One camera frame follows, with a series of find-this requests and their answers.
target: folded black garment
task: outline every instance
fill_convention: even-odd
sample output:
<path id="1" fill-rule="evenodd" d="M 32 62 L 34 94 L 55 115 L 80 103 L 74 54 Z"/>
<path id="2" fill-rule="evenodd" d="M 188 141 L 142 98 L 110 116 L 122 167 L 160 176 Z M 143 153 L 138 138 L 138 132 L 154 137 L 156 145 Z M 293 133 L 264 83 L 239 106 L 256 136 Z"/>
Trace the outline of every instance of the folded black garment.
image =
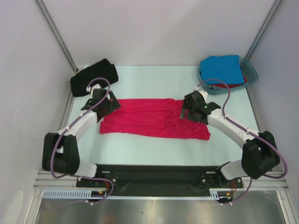
<path id="1" fill-rule="evenodd" d="M 103 59 L 92 66 L 83 69 L 71 78 L 71 91 L 74 97 L 86 96 L 88 92 L 86 87 L 94 78 L 106 78 L 110 84 L 118 81 L 117 71 L 114 64 L 111 64 L 107 59 Z M 92 86 L 100 84 L 102 88 L 107 87 L 104 80 L 96 80 Z"/>

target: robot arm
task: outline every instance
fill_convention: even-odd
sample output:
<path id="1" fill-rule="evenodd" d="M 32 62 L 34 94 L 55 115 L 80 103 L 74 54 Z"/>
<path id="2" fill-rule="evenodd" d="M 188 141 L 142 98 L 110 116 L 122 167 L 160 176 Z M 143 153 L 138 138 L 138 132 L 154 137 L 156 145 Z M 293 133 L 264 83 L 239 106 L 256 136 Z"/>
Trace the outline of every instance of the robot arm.
<path id="1" fill-rule="evenodd" d="M 53 163 L 55 172 L 85 177 L 94 177 L 96 175 L 97 165 L 80 159 L 77 142 L 91 126 L 98 123 L 104 116 L 120 108 L 117 99 L 110 91 L 108 94 L 109 98 L 106 97 L 97 107 L 86 114 L 84 113 L 96 105 L 106 93 L 107 91 L 101 89 L 100 86 L 93 87 L 92 98 L 81 109 L 82 118 L 63 135 L 58 144 Z M 201 94 L 199 91 L 186 95 L 181 118 L 211 125 L 226 134 L 243 149 L 241 160 L 225 163 L 218 168 L 218 173 L 224 179 L 232 180 L 243 176 L 258 179 L 280 163 L 279 156 L 273 150 L 259 139 L 249 135 L 249 132 L 259 135 L 259 137 L 276 147 L 274 137 L 270 132 L 258 133 L 230 118 L 247 131 L 241 130 L 226 119 L 227 115 L 223 116 L 219 105 L 214 102 L 206 103 L 204 95 L 204 93 Z M 44 170 L 50 171 L 50 161 L 54 146 L 65 129 L 63 128 L 57 133 L 48 133 L 45 136 L 42 162 Z"/>
<path id="2" fill-rule="evenodd" d="M 247 131 L 241 130 L 229 122 L 226 117 L 229 117 Z M 280 163 L 279 156 L 269 146 L 249 135 L 249 132 L 258 135 L 276 147 L 274 137 L 270 132 L 258 133 L 232 119 L 227 114 L 224 117 L 220 106 L 214 102 L 206 103 L 199 91 L 194 91 L 185 96 L 181 118 L 215 127 L 243 149 L 241 160 L 228 162 L 219 167 L 219 171 L 227 180 L 243 176 L 258 179 Z"/>
<path id="3" fill-rule="evenodd" d="M 53 163 L 55 172 L 76 176 L 95 177 L 97 166 L 80 159 L 78 142 L 89 128 L 97 124 L 104 116 L 109 115 L 121 107 L 112 91 L 110 91 L 108 94 L 109 98 L 106 97 L 102 103 L 83 116 L 83 114 L 99 102 L 106 93 L 107 90 L 101 89 L 99 85 L 93 87 L 92 98 L 89 99 L 81 109 L 80 116 L 82 118 L 77 121 L 66 134 L 64 134 L 59 142 Z M 46 134 L 42 161 L 44 170 L 50 171 L 50 161 L 54 145 L 56 144 L 58 137 L 66 128 L 67 127 L 59 130 L 57 133 Z"/>

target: white table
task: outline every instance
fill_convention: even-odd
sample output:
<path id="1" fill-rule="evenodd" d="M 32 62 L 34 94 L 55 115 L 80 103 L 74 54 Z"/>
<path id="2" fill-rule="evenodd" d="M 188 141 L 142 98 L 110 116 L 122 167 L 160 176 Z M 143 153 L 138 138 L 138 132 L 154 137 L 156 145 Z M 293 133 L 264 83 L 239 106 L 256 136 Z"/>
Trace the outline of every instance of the white table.
<path id="1" fill-rule="evenodd" d="M 196 66 L 117 66 L 119 81 L 111 85 L 116 98 L 183 99 L 198 84 Z M 75 98 L 69 123 L 90 96 Z M 208 96 L 221 107 L 227 95 Z M 257 130 L 245 89 L 232 92 L 226 112 Z M 78 143 L 80 158 L 95 164 L 212 166 L 241 158 L 242 150 L 213 127 L 209 141 L 152 138 L 124 133 L 100 135 L 94 125 Z"/>

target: teal plastic basket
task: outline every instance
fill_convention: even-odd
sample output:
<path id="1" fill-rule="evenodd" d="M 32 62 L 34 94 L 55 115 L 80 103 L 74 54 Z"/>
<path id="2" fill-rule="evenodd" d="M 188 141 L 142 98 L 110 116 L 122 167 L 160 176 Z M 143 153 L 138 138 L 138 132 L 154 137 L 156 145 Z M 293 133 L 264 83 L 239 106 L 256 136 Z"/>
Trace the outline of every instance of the teal plastic basket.
<path id="1" fill-rule="evenodd" d="M 246 59 L 244 59 L 242 57 L 239 57 L 239 64 L 240 64 L 241 72 L 242 72 L 243 76 L 247 79 L 247 82 L 244 83 L 243 85 L 230 88 L 231 91 L 246 88 L 246 87 L 254 84 L 255 82 L 257 82 L 257 80 L 258 80 L 258 74 L 257 74 L 256 70 L 253 68 L 253 66 L 249 63 L 249 61 L 247 61 Z M 200 64 L 197 66 L 196 70 L 197 70 L 197 75 L 198 75 L 199 81 L 202 82 L 203 79 L 200 75 Z M 205 83 L 202 84 L 202 87 L 205 91 L 207 91 L 208 93 L 211 93 L 211 94 L 221 94 L 221 93 L 228 92 L 227 88 L 222 88 L 222 87 L 218 87 L 218 86 L 214 86 L 214 85 L 207 85 Z"/>

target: blue cloth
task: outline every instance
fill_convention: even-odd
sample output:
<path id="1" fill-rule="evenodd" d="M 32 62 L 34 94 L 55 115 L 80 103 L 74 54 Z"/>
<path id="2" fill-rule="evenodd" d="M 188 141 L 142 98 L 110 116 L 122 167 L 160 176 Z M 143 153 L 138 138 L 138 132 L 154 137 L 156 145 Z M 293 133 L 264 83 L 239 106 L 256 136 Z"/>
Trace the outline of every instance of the blue cloth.
<path id="1" fill-rule="evenodd" d="M 239 65 L 238 55 L 208 57 L 200 62 L 200 72 L 203 80 L 216 78 L 226 84 L 243 84 L 245 82 Z M 221 83 L 208 81 L 206 84 L 213 85 Z"/>

